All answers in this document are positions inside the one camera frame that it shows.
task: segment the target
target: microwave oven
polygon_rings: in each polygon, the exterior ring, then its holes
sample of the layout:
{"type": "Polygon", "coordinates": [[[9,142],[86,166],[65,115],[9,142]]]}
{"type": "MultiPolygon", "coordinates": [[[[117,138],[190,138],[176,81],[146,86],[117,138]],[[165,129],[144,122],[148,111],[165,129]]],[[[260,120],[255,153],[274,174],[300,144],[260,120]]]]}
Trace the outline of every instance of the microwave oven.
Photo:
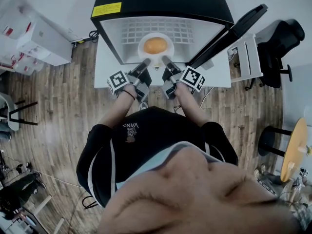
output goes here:
{"type": "Polygon", "coordinates": [[[120,64],[141,63],[140,40],[158,32],[174,44],[172,62],[197,68],[240,39],[266,11],[262,4],[234,24],[225,0],[96,0],[91,20],[120,64]]]}

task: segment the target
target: white face mask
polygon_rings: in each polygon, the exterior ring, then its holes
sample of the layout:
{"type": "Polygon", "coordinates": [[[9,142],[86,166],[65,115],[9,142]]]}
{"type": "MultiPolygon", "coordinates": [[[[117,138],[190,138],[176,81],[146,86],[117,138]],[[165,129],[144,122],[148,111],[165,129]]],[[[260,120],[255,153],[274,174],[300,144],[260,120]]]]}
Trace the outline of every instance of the white face mask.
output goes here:
{"type": "Polygon", "coordinates": [[[207,161],[209,163],[221,162],[220,160],[218,160],[218,159],[210,156],[209,154],[203,152],[201,149],[199,149],[195,145],[193,145],[187,141],[181,141],[181,142],[174,144],[171,147],[168,147],[168,148],[160,151],[158,154],[154,155],[144,165],[142,165],[139,169],[137,169],[137,171],[135,171],[130,177],[128,177],[124,182],[117,183],[116,184],[117,189],[120,189],[124,183],[126,183],[129,179],[133,178],[134,176],[137,176],[137,175],[139,175],[143,172],[146,172],[146,171],[150,171],[150,170],[162,165],[167,160],[167,158],[169,157],[169,155],[172,152],[178,152],[185,147],[194,147],[195,149],[197,149],[199,152],[201,152],[205,156],[205,158],[207,159],[207,161]]]}

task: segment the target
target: hand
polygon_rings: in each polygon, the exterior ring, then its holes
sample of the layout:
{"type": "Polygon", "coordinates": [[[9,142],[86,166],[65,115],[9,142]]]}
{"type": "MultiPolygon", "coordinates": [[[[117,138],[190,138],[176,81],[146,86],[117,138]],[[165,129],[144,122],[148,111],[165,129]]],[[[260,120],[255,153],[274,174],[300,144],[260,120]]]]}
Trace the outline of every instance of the hand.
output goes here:
{"type": "Polygon", "coordinates": [[[183,82],[178,82],[176,84],[175,96],[179,96],[183,93],[190,93],[189,87],[183,82]]]}
{"type": "Polygon", "coordinates": [[[132,94],[134,98],[137,97],[137,93],[136,93],[136,87],[134,85],[131,84],[127,84],[123,90],[127,91],[128,93],[132,94]]]}

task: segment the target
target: wrist strap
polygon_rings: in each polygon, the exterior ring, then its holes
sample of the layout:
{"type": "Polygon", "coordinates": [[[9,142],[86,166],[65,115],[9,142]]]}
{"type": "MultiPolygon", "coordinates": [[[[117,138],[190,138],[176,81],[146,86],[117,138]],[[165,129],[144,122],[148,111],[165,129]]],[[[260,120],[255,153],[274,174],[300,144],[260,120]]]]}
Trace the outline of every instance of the wrist strap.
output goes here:
{"type": "Polygon", "coordinates": [[[136,98],[132,94],[130,94],[128,91],[126,91],[126,90],[122,90],[122,91],[126,92],[128,95],[130,95],[133,98],[133,100],[136,100],[136,98]]]}

